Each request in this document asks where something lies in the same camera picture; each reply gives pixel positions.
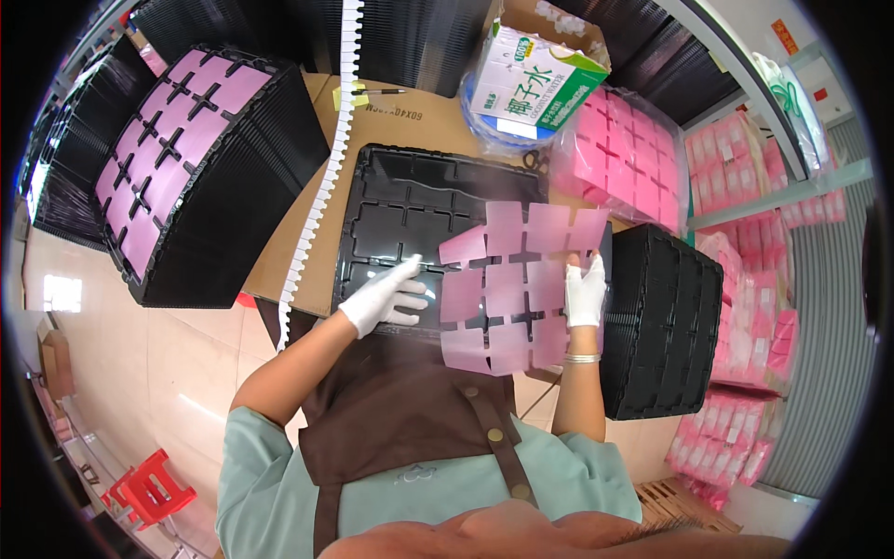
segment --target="apron button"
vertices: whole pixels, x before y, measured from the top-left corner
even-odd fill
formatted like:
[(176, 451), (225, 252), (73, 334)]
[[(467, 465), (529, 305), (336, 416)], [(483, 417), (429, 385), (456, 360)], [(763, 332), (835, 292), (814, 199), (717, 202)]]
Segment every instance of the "apron button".
[(512, 487), (511, 494), (513, 499), (525, 500), (531, 496), (531, 488), (523, 483), (519, 483)]

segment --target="white glove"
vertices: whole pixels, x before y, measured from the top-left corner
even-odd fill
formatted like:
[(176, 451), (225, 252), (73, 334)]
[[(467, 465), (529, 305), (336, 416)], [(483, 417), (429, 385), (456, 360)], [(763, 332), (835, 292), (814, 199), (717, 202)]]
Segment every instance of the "white glove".
[(590, 271), (581, 277), (580, 267), (565, 266), (565, 317), (568, 326), (599, 326), (605, 298), (605, 267), (601, 254), (591, 257)]
[(420, 260), (422, 256), (414, 254), (403, 264), (374, 275), (338, 306), (357, 328), (358, 340), (372, 332), (380, 322), (393, 322), (400, 326), (415, 326), (419, 322), (419, 316), (404, 314), (394, 307), (422, 310), (428, 306), (425, 299), (405, 293), (426, 292), (425, 284), (410, 279), (419, 273)]

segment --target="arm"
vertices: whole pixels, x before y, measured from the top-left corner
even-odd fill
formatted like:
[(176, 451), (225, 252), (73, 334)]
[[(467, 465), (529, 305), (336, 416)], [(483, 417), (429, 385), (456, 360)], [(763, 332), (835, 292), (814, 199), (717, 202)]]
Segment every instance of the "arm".
[(424, 284), (410, 280), (419, 273), (420, 259), (414, 255), (366, 282), (323, 324), (259, 367), (236, 392), (230, 411), (245, 406), (284, 427), (351, 342), (372, 332), (379, 322), (418, 323), (418, 316), (394, 307), (428, 306), (428, 301), (405, 293), (426, 292)]
[[(580, 260), (572, 254), (567, 261), (565, 315), (571, 330), (571, 355), (596, 355), (596, 328), (599, 326), (605, 296), (603, 259), (594, 254), (593, 263), (581, 278)], [(552, 433), (580, 433), (605, 442), (605, 408), (599, 382), (599, 363), (565, 363), (561, 390), (552, 416)]]

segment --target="silver bracelet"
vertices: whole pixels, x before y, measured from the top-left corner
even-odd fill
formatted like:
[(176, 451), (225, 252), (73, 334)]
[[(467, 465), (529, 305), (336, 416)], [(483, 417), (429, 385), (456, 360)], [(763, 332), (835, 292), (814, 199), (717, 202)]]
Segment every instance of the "silver bracelet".
[(572, 355), (571, 353), (565, 354), (565, 362), (569, 364), (578, 364), (578, 363), (598, 363), (603, 358), (601, 353), (597, 353), (596, 355)]

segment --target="tiled floor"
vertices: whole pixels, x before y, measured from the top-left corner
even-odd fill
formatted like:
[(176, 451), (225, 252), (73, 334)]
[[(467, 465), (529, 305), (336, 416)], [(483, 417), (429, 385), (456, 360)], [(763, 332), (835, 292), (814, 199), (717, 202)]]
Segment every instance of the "tiled floor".
[[(199, 499), (181, 524), (213, 536), (224, 421), (238, 386), (274, 356), (255, 309), (143, 309), (106, 255), (32, 230), (24, 267), (29, 309), (42, 309), (44, 276), (83, 281), (80, 313), (55, 313), (71, 346), (75, 402), (89, 428), (125, 466), (155, 449), (171, 456), (173, 471)], [(516, 375), (519, 413), (548, 387)], [(558, 387), (525, 421), (552, 424)], [(635, 483), (661, 479), (679, 418), (610, 422)], [(303, 417), (286, 428), (296, 444)]]

